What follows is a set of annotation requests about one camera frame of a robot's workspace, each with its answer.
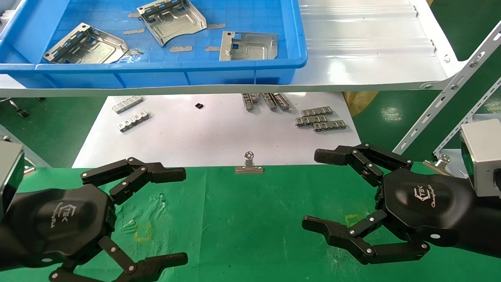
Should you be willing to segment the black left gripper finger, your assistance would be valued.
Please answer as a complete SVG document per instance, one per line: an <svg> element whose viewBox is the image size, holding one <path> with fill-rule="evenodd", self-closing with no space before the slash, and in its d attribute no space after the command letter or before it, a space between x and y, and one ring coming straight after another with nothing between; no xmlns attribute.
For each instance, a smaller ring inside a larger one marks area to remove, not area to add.
<svg viewBox="0 0 501 282"><path fill-rule="evenodd" d="M93 168L82 173L83 184L100 187L117 180L121 182L109 190L111 201L121 205L148 183L172 183L186 180L185 168L165 168L160 162L144 163L130 157Z"/></svg>
<svg viewBox="0 0 501 282"><path fill-rule="evenodd" d="M182 266L188 263L188 255L185 252L147 257L138 262L133 262L109 236L101 238L98 244L123 269L122 273L114 280L115 282L157 282L166 268ZM75 261L66 261L50 274L49 280L51 282L99 281L91 277L75 274L76 266Z"/></svg>

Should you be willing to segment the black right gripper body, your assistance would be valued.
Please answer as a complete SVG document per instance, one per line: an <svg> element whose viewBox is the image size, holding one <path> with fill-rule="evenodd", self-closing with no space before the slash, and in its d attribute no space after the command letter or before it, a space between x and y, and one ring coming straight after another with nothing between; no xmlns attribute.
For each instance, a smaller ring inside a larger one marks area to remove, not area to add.
<svg viewBox="0 0 501 282"><path fill-rule="evenodd" d="M467 179L399 168L383 177L377 207L387 213L385 227L399 239L453 247L460 244L461 221L474 197Z"/></svg>

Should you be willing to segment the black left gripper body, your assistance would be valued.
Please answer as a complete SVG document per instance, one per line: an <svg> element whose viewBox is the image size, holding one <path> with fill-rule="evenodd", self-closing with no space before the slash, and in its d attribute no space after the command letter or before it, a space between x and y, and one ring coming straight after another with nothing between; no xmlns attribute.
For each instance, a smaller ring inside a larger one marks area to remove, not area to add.
<svg viewBox="0 0 501 282"><path fill-rule="evenodd" d="M111 236L115 206L93 184L14 196L8 210L8 269L43 268L66 261L89 262Z"/></svg>

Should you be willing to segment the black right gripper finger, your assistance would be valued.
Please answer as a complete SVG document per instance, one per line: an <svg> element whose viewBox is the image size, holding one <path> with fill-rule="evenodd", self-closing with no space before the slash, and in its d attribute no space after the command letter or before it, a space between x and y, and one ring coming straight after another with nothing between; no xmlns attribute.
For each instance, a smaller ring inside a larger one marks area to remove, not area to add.
<svg viewBox="0 0 501 282"><path fill-rule="evenodd" d="M351 227L327 219L304 216L302 228L322 234L326 243L347 250L360 264L389 264L420 260L430 247L424 241L406 239L405 242L371 245L364 237L388 222L388 214L377 210L368 218Z"/></svg>
<svg viewBox="0 0 501 282"><path fill-rule="evenodd" d="M370 143L362 143L358 146L337 146L334 150L317 149L314 160L321 164L351 166L372 187L377 187L382 182L384 173L379 167L389 171L399 168L410 170L414 163L411 159Z"/></svg>

